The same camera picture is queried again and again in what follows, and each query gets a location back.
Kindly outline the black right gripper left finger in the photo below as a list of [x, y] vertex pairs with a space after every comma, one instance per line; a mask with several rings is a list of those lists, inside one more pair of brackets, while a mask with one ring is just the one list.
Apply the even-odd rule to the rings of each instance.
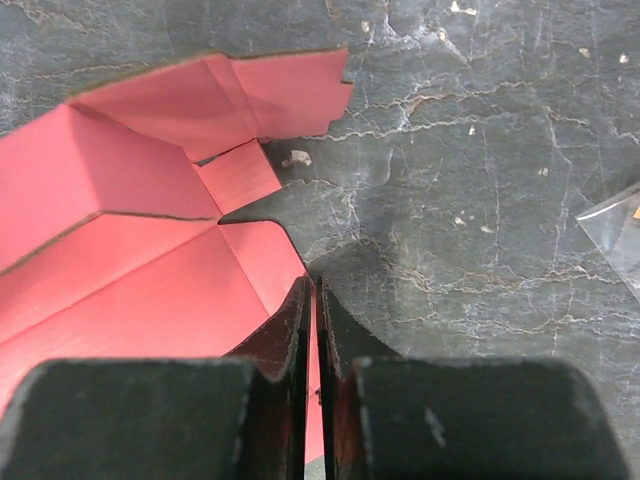
[[5, 479], [300, 479], [312, 285], [230, 353], [58, 359], [1, 419]]

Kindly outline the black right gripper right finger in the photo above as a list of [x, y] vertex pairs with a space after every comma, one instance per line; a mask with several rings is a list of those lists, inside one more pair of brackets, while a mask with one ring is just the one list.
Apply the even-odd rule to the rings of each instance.
[[414, 358], [326, 281], [317, 335], [330, 479], [626, 479], [588, 379], [540, 357]]

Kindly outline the pink paper box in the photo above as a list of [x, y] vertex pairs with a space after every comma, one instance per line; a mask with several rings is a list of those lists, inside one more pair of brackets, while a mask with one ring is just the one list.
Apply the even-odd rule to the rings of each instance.
[[305, 464], [323, 450], [318, 295], [285, 229], [229, 214], [281, 187], [262, 144], [324, 134], [344, 48], [221, 52], [70, 96], [1, 142], [1, 419], [58, 359], [230, 353], [312, 285]]

